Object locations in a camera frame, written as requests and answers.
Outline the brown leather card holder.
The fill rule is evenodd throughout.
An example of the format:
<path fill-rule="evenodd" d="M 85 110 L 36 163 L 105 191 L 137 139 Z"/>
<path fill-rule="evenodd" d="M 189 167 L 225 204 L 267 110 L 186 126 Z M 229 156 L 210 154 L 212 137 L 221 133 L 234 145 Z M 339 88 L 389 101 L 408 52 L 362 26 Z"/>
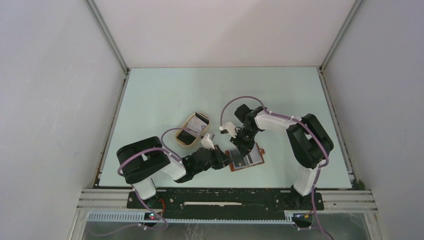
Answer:
<path fill-rule="evenodd" d="M 260 148 L 257 143 L 251 152 L 244 157 L 241 157 L 241 153 L 237 148 L 226 150 L 225 154 L 232 159 L 232 162 L 229 164 L 229 168 L 232 172 L 244 170 L 265 163 L 265 150 Z"/>

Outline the oval wooden tray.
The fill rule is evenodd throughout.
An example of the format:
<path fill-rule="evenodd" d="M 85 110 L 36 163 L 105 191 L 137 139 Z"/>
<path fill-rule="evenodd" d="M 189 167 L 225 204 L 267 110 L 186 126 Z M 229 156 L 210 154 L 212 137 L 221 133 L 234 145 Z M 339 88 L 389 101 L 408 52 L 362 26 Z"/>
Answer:
<path fill-rule="evenodd" d="M 210 118 L 201 112 L 193 113 L 177 130 L 175 140 L 184 147 L 192 147 L 207 132 Z"/>

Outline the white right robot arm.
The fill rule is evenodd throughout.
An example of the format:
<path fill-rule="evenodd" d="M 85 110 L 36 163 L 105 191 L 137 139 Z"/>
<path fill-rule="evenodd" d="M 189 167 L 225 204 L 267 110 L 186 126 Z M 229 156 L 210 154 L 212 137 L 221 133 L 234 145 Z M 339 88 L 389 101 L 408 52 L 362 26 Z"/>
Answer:
<path fill-rule="evenodd" d="M 255 136 L 259 132 L 272 131 L 287 134 L 293 154 L 299 168 L 293 184 L 295 192 L 291 194 L 291 204 L 297 209 L 304 209 L 311 202 L 310 193 L 317 182 L 317 174 L 326 165 L 334 143 L 313 114 L 301 119 L 272 113 L 259 106 L 250 109 L 242 104 L 235 112 L 235 117 L 242 123 L 241 128 L 230 127 L 231 143 L 245 157 L 254 148 Z"/>

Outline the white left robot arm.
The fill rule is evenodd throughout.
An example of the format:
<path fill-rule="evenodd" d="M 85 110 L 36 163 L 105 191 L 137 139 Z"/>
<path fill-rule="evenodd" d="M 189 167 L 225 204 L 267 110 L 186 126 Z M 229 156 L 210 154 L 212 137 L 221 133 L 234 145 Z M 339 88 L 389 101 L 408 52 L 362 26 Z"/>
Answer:
<path fill-rule="evenodd" d="M 201 138 L 201 144 L 202 147 L 183 158 L 165 149 L 157 136 L 125 145 L 116 152 L 119 162 L 117 173 L 133 187 L 139 195 L 138 201 L 145 208 L 153 208 L 158 202 L 152 179 L 155 173 L 162 172 L 176 183 L 185 183 L 199 173 L 209 169 L 220 170 L 233 162 L 213 143 L 211 133 Z"/>

